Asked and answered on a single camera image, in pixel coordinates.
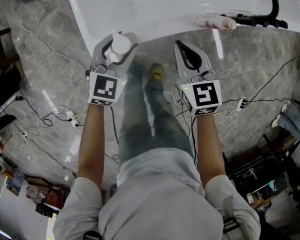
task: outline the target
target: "sleeve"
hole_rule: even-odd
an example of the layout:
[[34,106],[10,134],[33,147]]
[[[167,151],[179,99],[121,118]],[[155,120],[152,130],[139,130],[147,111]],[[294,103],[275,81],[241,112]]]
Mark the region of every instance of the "sleeve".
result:
[[57,215],[53,235],[55,240],[81,240],[89,231],[98,231],[98,215],[102,197],[98,186],[90,179],[79,177]]
[[224,200],[233,196],[233,216],[241,232],[249,240],[259,240],[261,226],[258,214],[238,193],[235,186],[225,175],[212,178],[205,186],[205,198],[222,216],[225,215]]

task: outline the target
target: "jeans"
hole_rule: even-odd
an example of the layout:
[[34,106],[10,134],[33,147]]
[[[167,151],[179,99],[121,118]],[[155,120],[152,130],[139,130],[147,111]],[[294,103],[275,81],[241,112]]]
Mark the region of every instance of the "jeans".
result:
[[281,114],[278,120],[278,125],[300,141],[300,112],[292,103],[287,104],[286,111]]
[[140,65],[133,64],[127,75],[124,116],[119,136],[120,165],[158,148],[176,148],[193,157],[189,138],[174,117],[172,105],[164,97],[163,83],[160,80],[150,79],[144,88],[154,115],[155,136],[152,136],[142,89],[144,69]]

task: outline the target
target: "gray t-shirt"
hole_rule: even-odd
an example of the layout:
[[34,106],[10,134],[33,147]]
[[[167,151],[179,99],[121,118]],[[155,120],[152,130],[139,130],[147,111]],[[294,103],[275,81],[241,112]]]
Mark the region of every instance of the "gray t-shirt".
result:
[[158,148],[127,161],[117,184],[103,205],[97,185],[77,178],[56,218],[55,240],[80,240],[88,231],[105,240],[221,240],[229,196],[243,234],[259,239],[259,217],[228,177],[211,179],[204,190],[193,159],[182,150]]

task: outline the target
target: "yellow shoe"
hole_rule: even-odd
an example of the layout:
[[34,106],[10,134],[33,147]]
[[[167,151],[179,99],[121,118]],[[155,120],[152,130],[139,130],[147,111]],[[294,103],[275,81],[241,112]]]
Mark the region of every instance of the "yellow shoe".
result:
[[154,64],[151,68],[151,78],[159,81],[164,79],[164,69],[160,64]]

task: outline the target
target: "marble floor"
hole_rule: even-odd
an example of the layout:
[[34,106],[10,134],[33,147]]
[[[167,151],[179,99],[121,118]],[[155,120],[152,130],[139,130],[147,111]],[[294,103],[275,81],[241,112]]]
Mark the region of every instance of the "marble floor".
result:
[[[28,3],[0,0],[0,20],[0,29],[23,24],[52,51],[60,52],[80,61],[86,68],[89,67],[91,57],[81,37],[69,0],[33,0]],[[41,117],[52,111],[52,103],[66,106],[79,115],[85,109],[88,98],[88,83],[82,67],[59,54],[48,52],[32,33],[20,26],[11,28],[11,38],[25,73],[25,79],[20,83],[20,91],[16,95],[27,98]],[[166,73],[165,89],[172,93],[177,91],[175,82],[178,77],[173,49],[175,40],[191,42],[207,53],[216,79],[221,80],[224,101],[241,96],[251,99],[285,62],[300,56],[299,33],[263,27],[238,27],[234,31],[204,29],[140,44],[136,60],[145,67],[152,63],[162,64]],[[299,95],[300,73],[298,61],[295,60],[257,98],[298,99]],[[123,95],[113,106],[117,130],[120,129],[123,118],[122,98]],[[221,111],[233,110],[236,105],[236,102],[226,103]],[[230,158],[259,145],[264,133],[270,136],[274,134],[275,130],[270,124],[282,105],[283,102],[279,101],[251,103],[233,122],[227,119],[219,123],[217,130],[226,156]],[[173,105],[173,108],[175,114],[181,112],[180,107]],[[66,108],[57,109],[66,114]],[[18,124],[42,125],[26,101],[14,102],[6,112],[15,115]],[[184,116],[189,123],[188,112]],[[215,117],[216,122],[223,119],[221,115]],[[83,124],[84,120],[83,116],[79,122]],[[178,120],[188,131],[183,117],[178,116]],[[15,125],[8,130],[13,135],[4,149],[4,155],[8,159],[27,174],[43,176],[55,183],[71,184],[73,176],[68,170],[63,169],[34,143],[23,140]],[[38,132],[29,134],[28,138],[76,172],[81,134],[82,127],[75,128],[69,122],[56,120],[53,129],[42,127]],[[105,152],[111,157],[118,153],[110,112],[105,114]],[[105,189],[116,181],[117,171],[118,165],[106,157]]]

